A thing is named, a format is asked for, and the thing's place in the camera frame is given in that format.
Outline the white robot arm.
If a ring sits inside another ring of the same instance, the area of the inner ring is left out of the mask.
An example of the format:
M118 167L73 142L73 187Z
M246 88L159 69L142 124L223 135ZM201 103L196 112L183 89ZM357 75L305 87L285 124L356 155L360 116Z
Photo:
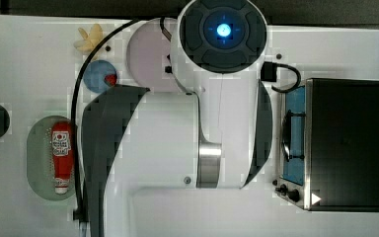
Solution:
M84 110L91 237L136 237L143 189L241 189L266 162L272 108L261 81L267 25L250 0L191 0L131 36L132 83Z

